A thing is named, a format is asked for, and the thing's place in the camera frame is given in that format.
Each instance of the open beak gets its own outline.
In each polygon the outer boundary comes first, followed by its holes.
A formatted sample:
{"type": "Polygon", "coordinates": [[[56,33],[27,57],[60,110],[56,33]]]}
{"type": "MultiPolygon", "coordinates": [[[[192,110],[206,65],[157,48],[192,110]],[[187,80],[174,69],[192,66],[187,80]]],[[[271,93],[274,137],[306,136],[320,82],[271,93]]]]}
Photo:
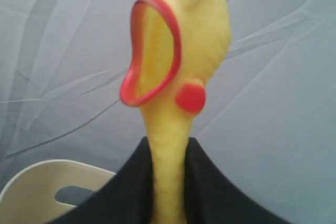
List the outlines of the open beak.
{"type": "Polygon", "coordinates": [[[166,1],[135,2],[131,14],[131,39],[132,61],[120,88],[120,99],[128,106],[137,107],[160,93],[181,65],[180,28],[166,1]],[[153,15],[156,16],[149,16],[150,12],[155,12],[153,15]]]}

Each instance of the rubber chicken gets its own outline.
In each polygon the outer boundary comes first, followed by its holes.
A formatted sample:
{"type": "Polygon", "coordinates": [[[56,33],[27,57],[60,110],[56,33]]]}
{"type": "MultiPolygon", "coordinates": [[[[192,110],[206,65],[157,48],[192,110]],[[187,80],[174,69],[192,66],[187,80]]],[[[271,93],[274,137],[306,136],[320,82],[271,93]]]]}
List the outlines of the rubber chicken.
{"type": "Polygon", "coordinates": [[[131,39],[120,98],[144,118],[154,174],[152,223],[185,224],[185,151],[205,87],[230,44],[227,0],[137,0],[131,39]]]}

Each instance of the red beak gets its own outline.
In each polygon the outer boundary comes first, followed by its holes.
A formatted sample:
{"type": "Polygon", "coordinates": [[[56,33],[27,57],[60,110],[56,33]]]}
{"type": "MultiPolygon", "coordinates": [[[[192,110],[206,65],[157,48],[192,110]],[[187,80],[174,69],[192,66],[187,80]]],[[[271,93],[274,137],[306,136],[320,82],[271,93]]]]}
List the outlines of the red beak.
{"type": "Polygon", "coordinates": [[[137,0],[133,6],[131,14],[131,39],[132,39],[132,61],[130,68],[124,78],[120,88],[120,99],[128,106],[141,106],[154,98],[162,91],[176,76],[182,57],[181,34],[177,19],[164,0],[137,0]],[[171,68],[163,81],[146,94],[137,96],[136,86],[139,81],[143,58],[143,20],[147,7],[154,8],[168,25],[174,43],[174,55],[171,68]]]}

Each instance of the black fabric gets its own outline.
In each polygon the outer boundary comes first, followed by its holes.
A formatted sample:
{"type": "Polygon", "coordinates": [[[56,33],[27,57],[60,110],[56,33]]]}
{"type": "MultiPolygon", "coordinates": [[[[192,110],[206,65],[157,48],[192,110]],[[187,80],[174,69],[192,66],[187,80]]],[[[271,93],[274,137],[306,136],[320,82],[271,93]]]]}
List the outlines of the black fabric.
{"type": "Polygon", "coordinates": [[[152,158],[144,137],[129,160],[104,187],[49,224],[149,224],[152,182],[152,158]]]}
{"type": "MultiPolygon", "coordinates": [[[[152,176],[151,153],[144,137],[101,190],[49,224],[150,224],[152,176]]],[[[235,187],[195,138],[190,138],[186,150],[185,211],[187,224],[289,224],[235,187]]]]}

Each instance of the wrinkled fabric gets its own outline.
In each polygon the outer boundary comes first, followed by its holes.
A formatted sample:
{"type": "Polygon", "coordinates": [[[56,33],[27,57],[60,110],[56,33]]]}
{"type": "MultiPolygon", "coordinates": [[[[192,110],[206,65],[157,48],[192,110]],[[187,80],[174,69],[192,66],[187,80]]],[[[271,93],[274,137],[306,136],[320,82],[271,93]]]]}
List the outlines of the wrinkled fabric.
{"type": "MultiPolygon", "coordinates": [[[[51,158],[117,171],[145,135],[119,101],[135,0],[0,0],[0,186],[51,158]]],[[[294,223],[336,221],[336,0],[228,0],[233,41],[192,135],[294,223]]]]}

